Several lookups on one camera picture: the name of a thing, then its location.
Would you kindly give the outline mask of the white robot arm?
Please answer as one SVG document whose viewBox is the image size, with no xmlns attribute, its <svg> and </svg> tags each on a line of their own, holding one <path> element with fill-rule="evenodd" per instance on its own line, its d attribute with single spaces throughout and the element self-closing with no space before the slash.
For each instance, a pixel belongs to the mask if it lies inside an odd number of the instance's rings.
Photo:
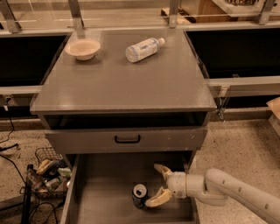
<svg viewBox="0 0 280 224">
<path fill-rule="evenodd" d="M 246 184 L 219 169 L 209 169 L 205 175 L 186 174 L 172 171 L 162 164 L 154 164 L 167 185 L 159 188 L 157 194 L 147 199 L 147 207 L 158 207 L 176 199 L 195 198 L 200 202 L 222 207 L 228 197 L 245 206 L 268 224 L 280 224 L 280 199 L 272 194 Z"/>
</svg>

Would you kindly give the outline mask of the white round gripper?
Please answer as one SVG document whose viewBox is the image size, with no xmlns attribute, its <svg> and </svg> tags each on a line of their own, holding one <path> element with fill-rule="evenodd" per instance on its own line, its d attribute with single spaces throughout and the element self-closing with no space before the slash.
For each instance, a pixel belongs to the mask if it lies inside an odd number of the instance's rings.
<svg viewBox="0 0 280 224">
<path fill-rule="evenodd" d="M 186 174 L 181 171 L 172 172 L 172 170 L 162 164 L 154 164 L 156 171 L 162 174 L 168 189 L 164 189 L 162 186 L 157 193 L 147 199 L 145 205 L 147 207 L 158 207 L 168 202 L 172 196 L 177 199 L 185 199 L 186 193 Z"/>
</svg>

